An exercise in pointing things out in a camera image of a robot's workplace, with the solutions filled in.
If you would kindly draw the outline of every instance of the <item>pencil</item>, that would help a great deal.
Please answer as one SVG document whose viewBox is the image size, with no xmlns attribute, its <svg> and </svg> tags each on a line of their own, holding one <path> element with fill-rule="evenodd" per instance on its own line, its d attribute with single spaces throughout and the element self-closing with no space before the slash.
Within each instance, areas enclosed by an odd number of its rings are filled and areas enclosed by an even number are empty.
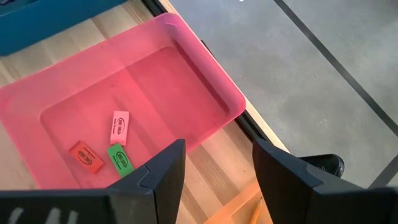
<svg viewBox="0 0 398 224">
<path fill-rule="evenodd" d="M 253 214 L 251 215 L 249 224 L 257 223 L 257 220 L 259 219 L 259 216 L 260 216 L 261 207 L 262 207 L 262 197 L 260 198 L 259 203 L 255 207 Z"/>
</svg>

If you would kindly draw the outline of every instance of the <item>blue bin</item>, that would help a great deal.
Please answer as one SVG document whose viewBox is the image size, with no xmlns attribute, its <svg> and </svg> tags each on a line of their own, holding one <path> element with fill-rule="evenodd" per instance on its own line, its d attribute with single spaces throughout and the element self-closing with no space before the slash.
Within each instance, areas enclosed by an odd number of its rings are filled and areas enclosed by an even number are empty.
<svg viewBox="0 0 398 224">
<path fill-rule="evenodd" d="M 126 0 L 15 0 L 0 6 L 0 55 L 8 55 Z"/>
</svg>

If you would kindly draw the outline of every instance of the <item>wooden surface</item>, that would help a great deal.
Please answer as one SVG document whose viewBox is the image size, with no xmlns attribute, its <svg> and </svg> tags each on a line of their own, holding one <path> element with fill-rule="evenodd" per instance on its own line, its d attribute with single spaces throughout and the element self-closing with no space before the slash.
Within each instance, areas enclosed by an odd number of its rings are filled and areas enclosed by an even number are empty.
<svg viewBox="0 0 398 224">
<path fill-rule="evenodd" d="M 167 1 L 166 10 L 175 12 Z M 79 51 L 141 24 L 152 16 L 141 1 L 128 1 L 92 19 L 0 58 L 0 87 L 31 75 Z M 285 149 L 270 127 L 246 101 L 246 109 L 271 141 Z M 235 122 L 211 136 L 187 156 L 177 223 L 205 223 L 232 209 L 223 223 L 248 223 L 261 193 L 251 160 L 252 144 Z M 0 127 L 0 189 L 34 189 L 34 181 L 3 126 Z M 250 195 L 242 200 L 242 195 Z M 266 211 L 258 223 L 271 223 Z"/>
</svg>

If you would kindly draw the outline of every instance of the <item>black stripe on floor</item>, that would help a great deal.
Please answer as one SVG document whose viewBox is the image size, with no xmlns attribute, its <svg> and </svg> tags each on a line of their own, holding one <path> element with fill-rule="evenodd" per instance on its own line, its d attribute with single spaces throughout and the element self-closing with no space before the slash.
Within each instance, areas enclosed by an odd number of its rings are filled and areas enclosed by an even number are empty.
<svg viewBox="0 0 398 224">
<path fill-rule="evenodd" d="M 370 189 L 385 187 L 398 173 L 398 155 L 396 155 L 383 171 L 376 177 L 369 186 Z"/>
<path fill-rule="evenodd" d="M 348 82 L 355 92 L 369 105 L 369 107 L 379 116 L 388 128 L 398 136 L 397 124 L 388 114 L 374 101 L 367 91 L 355 80 L 355 78 L 345 69 L 344 66 L 331 54 L 331 52 L 320 42 L 320 40 L 310 31 L 310 29 L 296 16 L 296 14 L 286 5 L 283 0 L 274 0 L 275 3 L 286 13 L 292 22 L 303 32 L 309 41 L 321 52 L 321 54 L 331 63 L 338 73 Z"/>
</svg>

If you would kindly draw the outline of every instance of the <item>gray concrete floor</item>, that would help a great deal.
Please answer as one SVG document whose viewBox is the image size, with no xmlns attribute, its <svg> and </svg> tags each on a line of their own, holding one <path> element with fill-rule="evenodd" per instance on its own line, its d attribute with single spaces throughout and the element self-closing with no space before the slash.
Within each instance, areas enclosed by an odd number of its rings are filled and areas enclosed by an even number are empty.
<svg viewBox="0 0 398 224">
<path fill-rule="evenodd" d="M 362 187 L 398 154 L 397 136 L 273 0 L 171 2 L 293 154 L 338 154 Z M 398 2 L 286 3 L 398 122 Z"/>
</svg>

